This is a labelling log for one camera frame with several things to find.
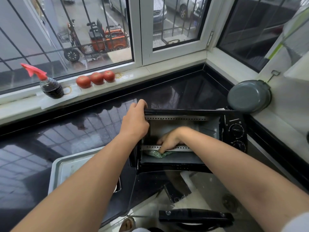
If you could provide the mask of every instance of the window hinge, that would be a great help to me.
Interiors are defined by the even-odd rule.
[[[214,34],[214,31],[211,31],[211,35],[209,36],[209,39],[208,39],[208,42],[207,42],[207,46],[210,45],[213,34]]]

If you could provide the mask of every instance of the hand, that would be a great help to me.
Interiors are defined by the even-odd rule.
[[[138,103],[132,103],[127,114],[122,119],[121,135],[125,135],[135,142],[141,140],[148,132],[149,123],[145,120],[144,108],[147,103],[140,99]]]
[[[158,150],[161,154],[165,151],[173,149],[177,144],[183,144],[181,140],[181,132],[188,127],[179,127],[164,134],[158,141],[157,145],[162,145]]]

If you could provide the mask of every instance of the green cloth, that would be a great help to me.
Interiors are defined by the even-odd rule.
[[[171,152],[171,151],[166,151],[166,152],[164,152],[163,154],[161,154],[161,153],[158,152],[158,151],[153,151],[153,150],[151,150],[151,151],[144,151],[144,153],[145,153],[146,155],[153,156],[153,157],[156,157],[156,158],[164,158],[165,156],[168,156],[168,155],[172,154],[173,152]]]

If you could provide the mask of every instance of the spray bottle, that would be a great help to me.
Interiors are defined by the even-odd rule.
[[[63,88],[59,82],[53,78],[47,77],[46,72],[25,63],[21,63],[21,66],[27,70],[30,77],[32,77],[33,74],[37,75],[40,80],[40,87],[43,93],[45,93],[48,97],[57,99],[64,95]]]

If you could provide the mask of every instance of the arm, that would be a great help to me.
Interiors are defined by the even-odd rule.
[[[120,133],[39,203],[12,232],[97,232],[122,168],[145,136],[144,100],[133,103]]]
[[[249,155],[188,127],[159,141],[163,153],[184,143],[198,155],[265,231],[279,232],[292,218],[309,211],[309,196]]]

